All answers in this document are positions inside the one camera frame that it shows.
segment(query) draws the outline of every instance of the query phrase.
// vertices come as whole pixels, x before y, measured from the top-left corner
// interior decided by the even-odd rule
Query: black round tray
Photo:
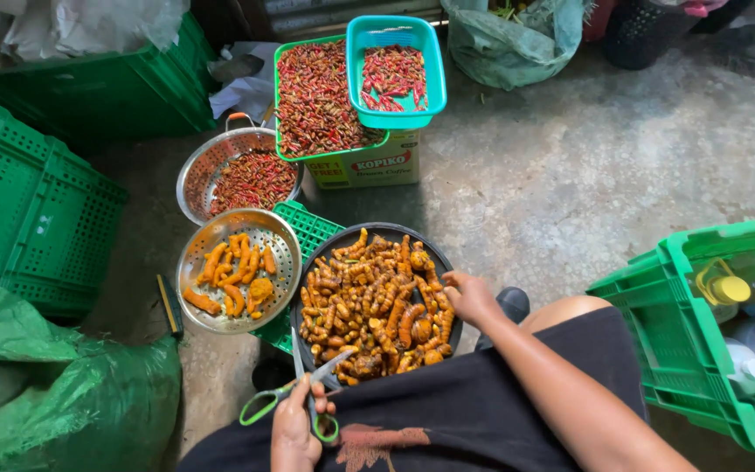
[[[368,222],[365,224],[358,224],[346,228],[341,232],[331,236],[327,241],[322,243],[320,247],[316,248],[316,250],[312,254],[310,254],[308,261],[306,261],[302,266],[302,276],[299,280],[299,286],[296,287],[296,290],[301,291],[301,287],[306,287],[308,285],[308,271],[312,271],[314,267],[316,267],[316,265],[314,264],[314,260],[316,258],[324,255],[327,259],[332,259],[334,256],[331,255],[331,250],[352,245],[354,242],[360,239],[361,228],[365,228],[366,231],[369,231],[369,242],[372,241],[372,235],[380,234],[386,241],[392,243],[400,243],[404,238],[404,234],[409,234],[410,246],[412,246],[415,241],[421,241],[422,243],[424,243],[425,250],[435,263],[435,271],[436,274],[439,274],[439,277],[441,277],[441,275],[445,272],[453,271],[453,266],[451,266],[450,262],[447,261],[445,254],[443,254],[435,244],[427,241],[424,236],[416,233],[412,229],[406,228],[399,224],[394,224],[392,222]],[[413,303],[424,302],[417,288],[413,291],[413,295],[410,298],[410,301]],[[299,336],[299,325],[302,324],[303,306],[304,305],[302,305],[302,298],[298,296],[297,293],[297,296],[294,296],[293,301],[290,303],[290,326],[295,329],[296,336],[299,338],[299,351],[302,356],[302,364],[305,365],[305,371],[313,372],[314,370],[318,369],[318,367],[314,365],[314,355],[310,353],[310,345],[308,344],[308,342],[301,336]],[[450,339],[448,339],[448,344],[450,344],[450,347],[453,349],[454,353],[456,352],[456,347],[459,344],[459,338],[461,336],[462,320],[459,319],[458,316],[454,316],[453,327],[450,330]],[[340,381],[336,379],[336,375],[329,375],[324,379],[322,383],[332,389],[337,389],[342,386],[340,385]]]

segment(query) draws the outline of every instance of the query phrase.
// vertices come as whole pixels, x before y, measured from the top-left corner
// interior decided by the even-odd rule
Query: green plastic tray
[[[327,36],[325,38],[319,38],[319,39],[308,39],[306,41],[298,41],[298,42],[295,42],[295,43],[287,43],[286,45],[280,45],[278,47],[278,49],[275,50],[274,60],[275,60],[276,67],[275,67],[275,79],[274,80],[275,80],[275,106],[276,106],[276,109],[278,109],[278,59],[281,57],[281,53],[285,52],[286,50],[292,49],[292,48],[294,48],[294,47],[296,47],[298,45],[307,45],[307,44],[311,44],[311,45],[316,44],[316,45],[319,45],[319,44],[322,44],[322,43],[331,43],[333,41],[337,41],[339,39],[345,39],[345,38],[346,38],[345,35],[337,35],[337,36]],[[275,126],[275,128],[276,128],[276,132],[275,132],[275,142],[276,142],[275,152],[278,154],[278,157],[280,157],[280,158],[282,158],[284,160],[287,160],[288,162],[296,162],[298,160],[306,160],[306,159],[316,159],[318,157],[338,156],[338,155],[342,155],[342,154],[346,154],[346,153],[350,153],[350,152],[358,152],[358,151],[362,151],[362,150],[366,150],[366,149],[374,149],[376,147],[383,146],[389,140],[389,130],[387,129],[386,130],[386,134],[383,135],[383,140],[380,143],[377,143],[377,144],[371,145],[371,146],[366,146],[365,148],[343,149],[341,151],[326,152],[326,153],[322,153],[322,154],[314,154],[312,156],[290,158],[290,157],[285,157],[283,154],[281,154],[281,151],[278,150],[278,143],[281,141],[281,134],[278,133],[278,118],[275,117],[275,115],[274,115],[274,118],[276,120],[275,121],[275,124],[276,124],[276,126]]]
[[[587,290],[619,308],[636,340],[646,401],[755,452],[755,405],[740,402],[712,312],[686,280],[694,264],[755,251],[755,221],[675,233]]]
[[[89,312],[127,193],[0,108],[0,285],[46,316]]]
[[[0,105],[19,120],[87,148],[117,139],[191,134],[215,127],[206,63],[215,53],[191,14],[179,43],[128,54],[53,59],[0,70]]]
[[[341,232],[345,227],[321,219],[309,213],[301,203],[282,201],[273,207],[273,213],[287,221],[296,232],[296,238],[302,247],[302,262],[307,262],[310,254],[332,235]],[[251,332],[258,338],[287,353],[292,353],[290,339],[290,313],[284,310],[270,323]]]

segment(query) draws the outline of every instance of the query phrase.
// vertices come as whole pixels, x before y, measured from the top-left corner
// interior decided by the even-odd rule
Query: teal plastic basket
[[[363,62],[366,48],[374,46],[413,46],[425,59],[425,96],[428,106],[414,112],[413,94],[396,98],[404,112],[370,110],[363,102]],[[374,15],[356,17],[346,29],[346,70],[348,70],[348,99],[357,110],[360,123],[370,128],[424,128],[436,113],[445,109],[445,67],[441,61],[439,40],[435,29],[417,17]]]

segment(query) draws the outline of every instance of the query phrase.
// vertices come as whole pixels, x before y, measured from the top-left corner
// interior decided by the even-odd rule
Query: stainless steel colander
[[[215,181],[227,162],[237,159],[251,150],[275,151],[275,131],[268,128],[251,127],[229,130],[229,122],[249,118],[244,113],[233,113],[225,121],[225,133],[209,139],[194,151],[185,161],[176,181],[176,201],[189,220],[203,225],[211,218],[211,201],[214,199]],[[299,197],[305,166],[297,163],[298,173],[288,200]]]
[[[249,235],[249,244],[258,244],[263,250],[264,241],[269,243],[273,251],[276,264],[276,274],[267,275],[258,270],[256,277],[268,276],[273,283],[273,295],[258,307],[263,316],[253,320],[248,314],[239,318],[229,318],[225,312],[219,316],[211,316],[184,298],[182,292],[185,287],[191,286],[195,292],[208,295],[212,300],[223,303],[223,290],[211,288],[208,284],[197,287],[195,282],[197,275],[205,265],[203,254],[211,252],[219,243],[228,243],[230,234],[246,233]],[[299,240],[290,225],[282,220],[277,214],[256,208],[240,208],[223,212],[209,220],[194,233],[191,240],[185,245],[176,266],[176,283],[178,298],[185,316],[194,323],[214,333],[239,334],[252,331],[273,320],[280,312],[285,311],[290,300],[299,285],[299,274],[302,270],[302,256],[299,248]],[[249,285],[238,285],[241,293],[246,298]]]

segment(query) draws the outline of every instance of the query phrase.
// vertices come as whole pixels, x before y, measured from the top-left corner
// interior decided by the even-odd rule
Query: shoe
[[[506,314],[506,317],[512,320],[515,324],[520,324],[526,316],[530,315],[530,298],[526,295],[526,292],[520,290],[515,286],[508,286],[502,289],[497,295],[497,304],[502,308],[502,312]],[[488,349],[494,345],[491,338],[487,335],[480,335],[477,340],[477,347],[475,351],[480,349]]]

